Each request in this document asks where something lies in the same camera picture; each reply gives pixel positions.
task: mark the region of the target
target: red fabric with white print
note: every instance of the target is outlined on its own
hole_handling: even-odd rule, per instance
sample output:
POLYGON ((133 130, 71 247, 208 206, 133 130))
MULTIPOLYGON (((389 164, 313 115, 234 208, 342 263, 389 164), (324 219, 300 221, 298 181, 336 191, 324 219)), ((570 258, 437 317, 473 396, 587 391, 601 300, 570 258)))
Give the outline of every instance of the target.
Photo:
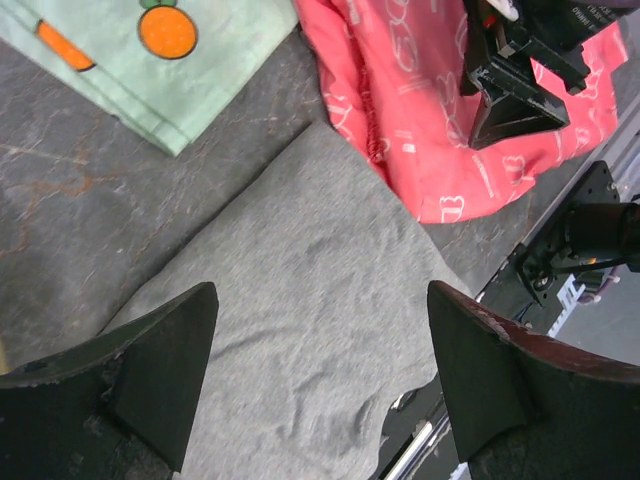
POLYGON ((467 147, 480 94, 458 93, 466 47, 462 0, 296 0, 318 54, 331 122, 423 223, 496 212, 540 173, 604 141, 617 124, 611 72, 627 60, 617 25, 585 45, 592 74, 576 96, 540 65, 571 125, 467 147))

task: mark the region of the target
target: orange fruit print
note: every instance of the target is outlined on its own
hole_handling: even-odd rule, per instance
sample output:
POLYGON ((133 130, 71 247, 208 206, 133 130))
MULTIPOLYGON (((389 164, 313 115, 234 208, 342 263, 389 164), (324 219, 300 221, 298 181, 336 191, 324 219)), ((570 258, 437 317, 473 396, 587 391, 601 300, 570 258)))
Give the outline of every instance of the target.
POLYGON ((166 60, 177 60, 196 48, 196 25, 176 8, 175 0, 141 0, 140 4, 146 11, 138 22, 138 35, 151 53, 166 60))
POLYGON ((36 27, 36 35, 65 62, 78 72, 89 70, 95 64, 60 32, 41 20, 36 27))

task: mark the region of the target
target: black plastic part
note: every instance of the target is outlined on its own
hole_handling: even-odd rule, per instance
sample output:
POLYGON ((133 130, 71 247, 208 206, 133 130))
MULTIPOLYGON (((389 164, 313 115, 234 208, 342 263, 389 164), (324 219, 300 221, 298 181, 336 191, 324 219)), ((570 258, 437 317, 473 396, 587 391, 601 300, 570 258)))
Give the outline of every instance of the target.
MULTIPOLYGON (((589 255, 577 258, 572 255, 574 252, 567 242, 567 219, 571 217, 572 212, 586 205, 594 206, 592 208, 599 204, 618 205, 620 197, 613 185, 613 178, 606 162, 594 162, 522 254, 512 259, 523 284, 538 304, 548 304, 566 280, 567 276, 561 277, 553 273, 554 267, 578 266, 591 259, 589 255), (543 288, 540 288, 541 282, 544 283, 543 288)), ((597 220, 591 219, 586 226, 591 232, 611 228, 607 222, 600 224, 597 220)))
MULTIPOLYGON (((468 37, 460 92, 472 95, 479 90, 483 97, 469 135, 471 148, 482 149, 506 138, 557 130, 568 125, 569 114, 564 102, 536 83, 531 60, 524 47, 517 43, 512 45, 513 42, 504 36, 508 30, 496 27, 506 39, 504 48, 511 51, 508 58, 501 55, 495 30, 486 29, 481 23, 477 0, 464 2, 468 14, 468 37)), ((541 45, 533 45, 530 39, 525 41, 527 38, 522 29, 518 33, 521 33, 522 43, 527 48, 542 48, 541 45)))
POLYGON ((483 96, 469 135, 475 149, 567 126, 564 102, 538 85, 531 60, 559 76, 575 95, 586 88, 590 73, 582 43, 634 11, 567 0, 513 0, 519 19, 511 22, 498 15, 489 26, 483 23, 484 0, 463 1, 468 36, 460 93, 481 91, 483 96))
POLYGON ((473 480, 640 478, 640 367, 533 334, 441 282, 429 321, 473 480))
POLYGON ((200 284, 0 376, 0 477, 164 480, 184 461, 218 311, 200 284))

